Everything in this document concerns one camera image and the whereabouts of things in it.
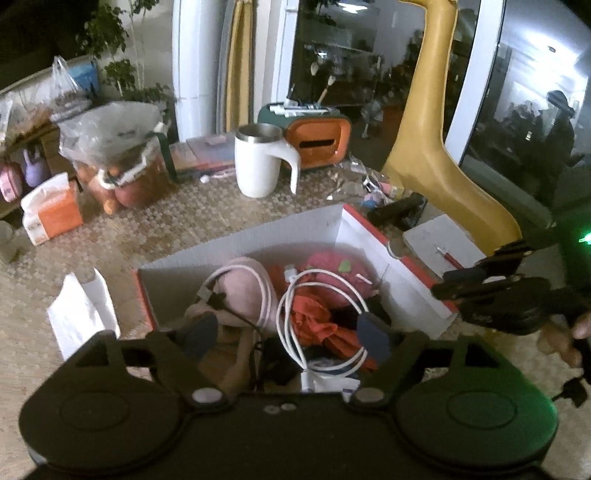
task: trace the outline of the stack of books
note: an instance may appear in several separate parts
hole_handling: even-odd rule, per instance
[[[170,146],[179,180],[199,179],[234,167],[235,133],[192,138]]]

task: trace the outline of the white mug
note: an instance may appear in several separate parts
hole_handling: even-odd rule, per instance
[[[296,194],[301,158],[285,140],[280,127],[271,124],[240,127],[236,130],[234,153],[236,181],[247,197],[262,198],[275,190],[281,160],[291,166],[291,192]]]

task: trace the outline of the green light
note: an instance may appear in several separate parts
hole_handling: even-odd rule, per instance
[[[580,244],[583,244],[585,242],[587,243],[587,245],[591,245],[591,233],[588,233],[583,238],[580,238],[579,239],[579,243]]]

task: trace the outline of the pink bag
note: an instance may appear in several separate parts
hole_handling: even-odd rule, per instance
[[[7,202],[14,202],[22,195],[22,171],[18,164],[10,162],[0,172],[0,192]]]

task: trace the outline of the white charging cable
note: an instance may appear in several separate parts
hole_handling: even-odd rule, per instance
[[[310,274],[310,273],[322,273],[322,274],[326,274],[326,275],[329,275],[333,278],[340,280],[344,285],[349,287],[349,289],[355,294],[355,296],[359,300],[359,303],[361,304],[361,308],[359,307],[359,305],[357,305],[357,303],[353,300],[353,298],[351,298],[350,295],[345,293],[340,288],[335,287],[334,285],[330,285],[327,283],[321,283],[321,282],[303,282],[300,284],[297,283],[297,281],[299,279],[301,279],[302,277],[304,277],[305,275]],[[357,351],[357,353],[355,353],[355,355],[353,357],[351,357],[350,359],[348,359],[345,362],[342,362],[339,365],[335,365],[333,367],[313,367],[313,366],[309,365],[306,360],[306,356],[304,354],[304,351],[301,347],[300,342],[297,339],[296,333],[295,333],[293,326],[291,324],[290,314],[291,314],[291,305],[293,303],[294,296],[295,296],[295,291],[296,291],[296,289],[298,289],[300,287],[329,288],[329,289],[339,293],[340,295],[342,295],[355,308],[355,310],[357,311],[357,313],[359,315],[361,315],[363,312],[369,311],[368,306],[365,303],[365,300],[363,299],[361,294],[357,291],[357,289],[353,285],[351,285],[350,282],[345,280],[343,277],[341,277],[329,270],[323,270],[321,268],[311,268],[309,270],[304,270],[302,273],[297,274],[297,271],[295,270],[295,268],[292,267],[291,269],[289,269],[285,272],[285,276],[286,276],[286,280],[289,281],[289,286],[287,288],[287,291],[285,292],[285,294],[281,297],[281,300],[279,301],[275,321],[277,323],[277,333],[279,335],[279,339],[281,341],[281,344],[283,345],[283,348],[287,352],[287,354],[304,371],[305,377],[307,377],[310,373],[318,374],[322,377],[348,377],[349,375],[355,373],[359,368],[361,368],[361,366],[365,362],[366,358],[368,357],[368,354],[367,354],[367,351],[365,350],[365,348],[360,348]],[[281,310],[284,306],[285,306],[285,318],[282,323]],[[343,368],[346,368],[349,365],[354,364],[355,362],[357,362],[357,364],[345,372],[338,373],[338,374],[331,374],[330,373],[333,371],[342,370]]]
[[[213,272],[211,275],[208,276],[208,278],[205,280],[205,282],[203,282],[203,285],[201,286],[201,288],[199,289],[199,291],[197,292],[197,299],[203,299],[204,301],[208,301],[209,297],[212,294],[212,290],[210,288],[208,288],[208,285],[211,284],[215,279],[217,279],[220,275],[223,275],[224,273],[230,272],[232,270],[236,270],[236,269],[242,269],[242,270],[247,270],[250,273],[252,273],[256,280],[258,281],[259,287],[261,289],[261,312],[259,314],[259,319],[256,322],[256,326],[259,327],[263,332],[265,331],[265,329],[267,328],[267,325],[269,323],[270,318],[272,318],[272,314],[273,312],[271,311],[272,306],[271,306],[271,299],[272,299],[272,293],[271,293],[271,285],[269,285],[269,282],[264,281],[261,276],[258,274],[258,272],[248,266],[248,265],[242,265],[242,264],[231,264],[231,265],[226,265],[224,267],[218,268],[215,272]],[[257,332],[255,332],[254,335],[254,342],[257,343],[258,341],[261,340],[261,338],[259,338],[259,334]]]

